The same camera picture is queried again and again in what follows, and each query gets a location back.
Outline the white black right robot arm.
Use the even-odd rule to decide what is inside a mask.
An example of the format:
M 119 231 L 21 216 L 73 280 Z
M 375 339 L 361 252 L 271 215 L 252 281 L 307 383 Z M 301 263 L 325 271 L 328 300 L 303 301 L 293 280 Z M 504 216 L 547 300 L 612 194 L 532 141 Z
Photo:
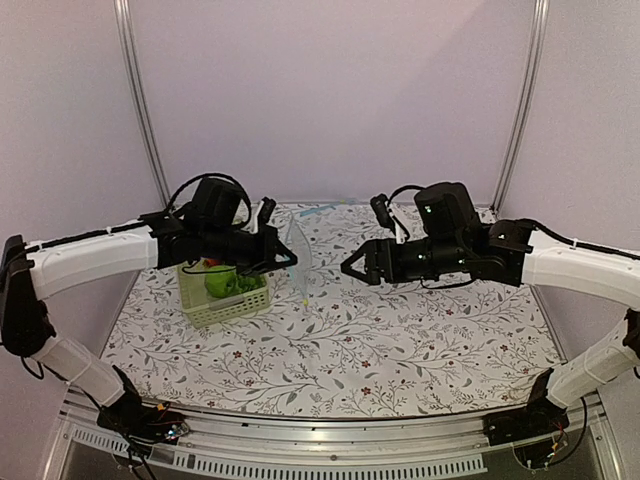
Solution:
M 568 427 L 568 407 L 639 365 L 639 256 L 568 239 L 532 219 L 484 223 L 460 182 L 413 186 L 425 235 L 411 239 L 379 194 L 370 205 L 393 237 L 365 241 L 341 264 L 343 274 L 368 285 L 437 281 L 463 273 L 471 282 L 557 287 L 626 306 L 625 317 L 603 339 L 566 364 L 538 375 L 526 404 L 488 414 L 490 445 Z

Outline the clear blue zip top bag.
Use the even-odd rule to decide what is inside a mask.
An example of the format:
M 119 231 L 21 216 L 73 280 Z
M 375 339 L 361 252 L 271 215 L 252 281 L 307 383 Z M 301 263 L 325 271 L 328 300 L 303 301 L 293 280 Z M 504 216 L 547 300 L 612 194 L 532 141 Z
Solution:
M 309 272 L 312 267 L 310 243 L 294 214 L 289 215 L 285 245 L 297 256 L 297 263 L 288 268 L 288 273 L 304 309 L 309 307 Z

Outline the green apple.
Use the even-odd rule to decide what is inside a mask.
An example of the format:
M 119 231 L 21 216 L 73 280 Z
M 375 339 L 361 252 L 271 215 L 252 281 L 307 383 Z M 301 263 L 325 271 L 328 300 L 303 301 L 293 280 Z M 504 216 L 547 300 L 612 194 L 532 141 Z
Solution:
M 219 265 L 209 268 L 204 276 L 207 292 L 214 298 L 223 299 L 239 292 L 236 269 Z

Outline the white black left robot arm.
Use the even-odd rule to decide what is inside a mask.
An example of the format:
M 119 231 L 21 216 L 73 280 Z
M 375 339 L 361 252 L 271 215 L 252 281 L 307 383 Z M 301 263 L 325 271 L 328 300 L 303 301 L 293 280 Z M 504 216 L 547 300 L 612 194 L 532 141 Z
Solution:
M 186 183 L 196 190 L 181 207 L 168 204 L 122 225 L 45 242 L 26 243 L 14 235 L 1 259 L 2 346 L 82 390 L 98 409 L 100 427 L 148 445 L 176 443 L 189 431 L 185 417 L 168 404 L 144 405 L 121 369 L 58 334 L 45 301 L 113 275 L 202 259 L 248 275 L 297 264 L 269 223 L 274 200 L 263 198 L 252 207 L 242 185 L 222 173 L 200 174 Z

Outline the light green perforated plastic basket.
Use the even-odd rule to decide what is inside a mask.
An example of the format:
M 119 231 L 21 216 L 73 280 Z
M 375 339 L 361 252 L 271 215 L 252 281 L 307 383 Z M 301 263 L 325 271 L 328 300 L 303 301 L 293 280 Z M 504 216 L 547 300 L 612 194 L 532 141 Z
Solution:
M 184 263 L 176 268 L 181 309 L 194 328 L 208 327 L 270 306 L 265 275 L 265 287 L 218 299 L 212 297 L 205 288 L 204 276 L 208 269 L 202 260 L 193 264 Z

